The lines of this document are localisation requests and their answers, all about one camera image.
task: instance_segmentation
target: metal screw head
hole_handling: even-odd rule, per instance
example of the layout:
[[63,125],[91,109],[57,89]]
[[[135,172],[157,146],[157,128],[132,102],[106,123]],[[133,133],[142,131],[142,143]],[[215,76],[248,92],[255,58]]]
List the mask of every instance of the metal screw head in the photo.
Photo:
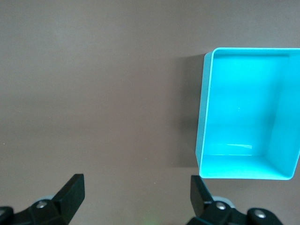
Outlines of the metal screw head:
[[37,204],[37,208],[38,209],[42,209],[47,205],[47,202],[45,201],[39,201],[39,203]]
[[224,210],[224,209],[226,209],[226,206],[225,206],[223,203],[221,203],[221,202],[217,202],[217,203],[216,203],[216,207],[217,207],[219,210]]
[[264,214],[264,212],[261,210],[255,210],[254,214],[259,218],[266,218],[266,214]]

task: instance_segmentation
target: blue plastic bin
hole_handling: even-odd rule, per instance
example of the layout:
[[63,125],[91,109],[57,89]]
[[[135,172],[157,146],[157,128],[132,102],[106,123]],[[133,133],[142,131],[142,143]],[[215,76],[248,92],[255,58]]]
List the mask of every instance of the blue plastic bin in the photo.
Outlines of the blue plastic bin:
[[196,156],[203,178],[289,180],[300,154],[300,48],[204,57]]

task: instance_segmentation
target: smooth gray surface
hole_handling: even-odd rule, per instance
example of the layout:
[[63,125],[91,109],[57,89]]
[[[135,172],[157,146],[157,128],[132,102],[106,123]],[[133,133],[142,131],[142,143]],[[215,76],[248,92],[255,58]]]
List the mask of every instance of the smooth gray surface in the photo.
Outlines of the smooth gray surface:
[[[203,55],[299,47],[299,1],[1,1],[0,205],[84,173],[72,225],[183,225]],[[206,180],[242,211],[299,224],[290,181]]]

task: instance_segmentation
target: blue container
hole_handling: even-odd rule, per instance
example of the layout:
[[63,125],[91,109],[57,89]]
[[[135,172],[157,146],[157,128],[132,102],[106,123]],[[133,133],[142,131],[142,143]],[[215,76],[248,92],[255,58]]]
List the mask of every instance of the blue container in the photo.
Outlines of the blue container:
[[289,180],[300,154],[300,48],[204,57],[196,156],[203,178]]

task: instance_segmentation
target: silver bolt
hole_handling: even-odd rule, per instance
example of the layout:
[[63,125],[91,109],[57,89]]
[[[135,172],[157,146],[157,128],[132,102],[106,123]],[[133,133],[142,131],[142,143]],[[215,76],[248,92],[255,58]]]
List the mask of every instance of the silver bolt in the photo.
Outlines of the silver bolt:
[[266,214],[264,214],[264,212],[261,211],[261,210],[255,210],[254,213],[255,213],[255,215],[258,216],[259,218],[266,218]]
[[44,208],[46,205],[47,205],[47,202],[40,201],[40,202],[37,204],[37,208],[38,208],[38,209],[42,209],[42,208]]
[[221,202],[217,202],[217,203],[216,203],[216,207],[217,207],[219,210],[224,210],[224,209],[226,209],[226,206],[225,206],[223,203],[221,203]]

